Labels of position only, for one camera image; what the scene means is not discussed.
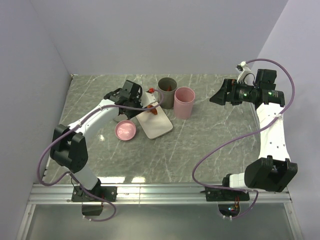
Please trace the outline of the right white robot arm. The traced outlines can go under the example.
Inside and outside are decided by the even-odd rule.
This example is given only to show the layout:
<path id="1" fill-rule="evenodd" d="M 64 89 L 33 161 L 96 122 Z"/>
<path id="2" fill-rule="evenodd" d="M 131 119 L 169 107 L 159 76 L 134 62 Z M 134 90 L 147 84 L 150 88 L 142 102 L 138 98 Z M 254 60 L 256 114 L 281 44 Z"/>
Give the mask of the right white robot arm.
<path id="1" fill-rule="evenodd" d="M 227 174 L 223 178 L 220 193 L 226 200 L 237 196 L 238 189 L 282 192 L 298 172 L 298 165 L 291 161 L 286 147 L 282 115 L 286 103 L 284 93 L 276 90 L 276 77 L 276 70 L 258 69 L 254 85 L 226 78 L 210 98 L 210 102 L 221 106 L 253 104 L 261 130 L 258 159 L 243 173 Z"/>

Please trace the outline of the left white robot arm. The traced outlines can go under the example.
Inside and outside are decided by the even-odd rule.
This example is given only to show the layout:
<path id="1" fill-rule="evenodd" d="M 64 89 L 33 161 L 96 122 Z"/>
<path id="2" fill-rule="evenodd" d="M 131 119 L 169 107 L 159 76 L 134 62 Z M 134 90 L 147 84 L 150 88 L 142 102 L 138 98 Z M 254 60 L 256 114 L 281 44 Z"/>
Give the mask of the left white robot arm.
<path id="1" fill-rule="evenodd" d="M 142 96 L 141 85 L 126 80 L 123 87 L 107 93 L 96 107 L 78 121 L 68 126 L 59 124 L 54 129 L 50 157 L 69 171 L 79 185 L 80 193 L 89 201 L 102 199 L 104 194 L 100 179 L 88 165 L 86 140 L 119 115 L 131 119 L 141 113 Z"/>

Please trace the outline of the roasted chicken wing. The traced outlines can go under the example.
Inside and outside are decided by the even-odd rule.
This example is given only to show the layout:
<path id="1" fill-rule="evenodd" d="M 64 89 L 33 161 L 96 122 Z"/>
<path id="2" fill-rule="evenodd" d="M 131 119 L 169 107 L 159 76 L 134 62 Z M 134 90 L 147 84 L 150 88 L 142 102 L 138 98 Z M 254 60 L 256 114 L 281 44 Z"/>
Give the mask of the roasted chicken wing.
<path id="1" fill-rule="evenodd" d="M 173 90 L 172 86 L 170 85 L 168 88 L 167 88 L 167 92 L 171 92 Z"/>

